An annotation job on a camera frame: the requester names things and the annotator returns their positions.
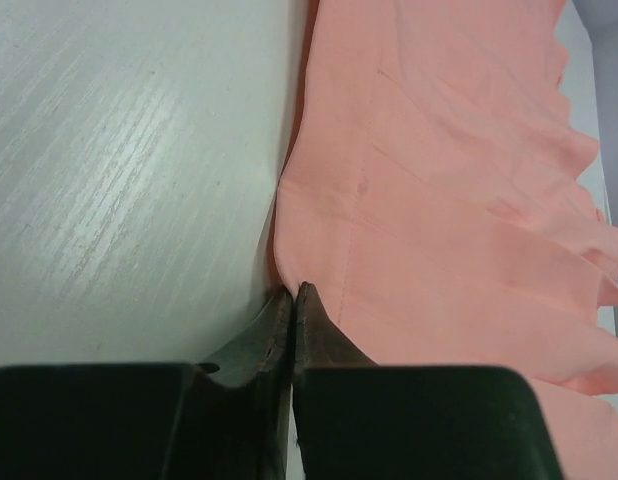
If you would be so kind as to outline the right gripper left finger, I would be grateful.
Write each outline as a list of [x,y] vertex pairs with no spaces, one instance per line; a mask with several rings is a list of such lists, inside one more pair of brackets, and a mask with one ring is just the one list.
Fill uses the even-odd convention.
[[278,289],[242,331],[198,367],[224,388],[242,389],[260,374],[284,364],[292,307],[290,293]]

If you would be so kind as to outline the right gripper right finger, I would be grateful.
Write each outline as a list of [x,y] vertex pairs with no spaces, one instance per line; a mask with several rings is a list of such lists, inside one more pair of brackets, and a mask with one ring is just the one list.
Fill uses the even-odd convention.
[[376,366],[330,319],[314,284],[302,283],[295,307],[295,370]]

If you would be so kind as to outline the pink pleated skirt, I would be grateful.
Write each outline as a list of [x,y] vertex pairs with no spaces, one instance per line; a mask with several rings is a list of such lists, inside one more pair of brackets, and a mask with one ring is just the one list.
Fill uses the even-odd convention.
[[560,1],[322,1],[277,193],[285,286],[373,360],[503,365],[570,479],[618,479],[618,228],[578,177]]

